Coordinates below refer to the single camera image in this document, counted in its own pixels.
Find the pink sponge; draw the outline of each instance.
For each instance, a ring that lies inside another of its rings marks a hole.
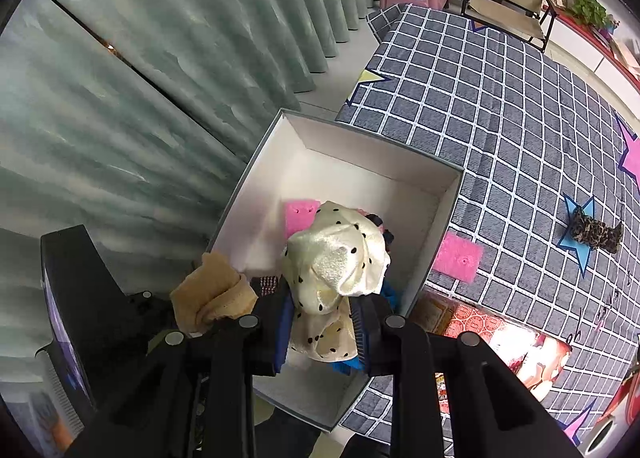
[[[482,258],[482,247],[451,232],[444,235],[433,269],[447,276],[471,283]]]
[[[288,240],[292,234],[308,229],[314,222],[318,200],[291,200],[284,204],[284,236]]]

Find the green curtain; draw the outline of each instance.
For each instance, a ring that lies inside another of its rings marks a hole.
[[[277,110],[299,107],[295,93],[314,88],[311,74],[326,70],[349,30],[366,26],[371,5],[21,2],[0,36],[7,401],[38,387],[34,351],[50,340],[39,237],[82,223],[125,292],[172,289],[206,247]]]

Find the pink felt square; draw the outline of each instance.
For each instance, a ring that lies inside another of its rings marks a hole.
[[[284,235],[288,240],[292,234],[308,229],[314,222],[318,200],[290,200],[284,204]]]
[[[471,283],[476,276],[481,258],[481,245],[447,232],[436,254],[433,269]]]

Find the silver bolt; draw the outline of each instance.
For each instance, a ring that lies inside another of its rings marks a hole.
[[[254,328],[258,326],[258,318],[255,315],[243,315],[239,320],[238,324],[242,328]]]
[[[404,326],[404,317],[399,315],[390,315],[385,319],[385,323],[389,328],[402,328]]]
[[[466,346],[478,346],[478,344],[480,343],[480,337],[477,333],[473,332],[464,332],[460,336],[460,340]]]
[[[182,332],[171,332],[164,337],[164,342],[169,346],[177,346],[184,340],[184,334]]]

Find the chair seat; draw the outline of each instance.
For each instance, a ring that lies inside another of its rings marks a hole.
[[[521,12],[492,0],[469,0],[465,14],[470,18],[486,21],[499,28],[515,30],[527,37],[545,38],[540,23],[536,18],[530,18]]]

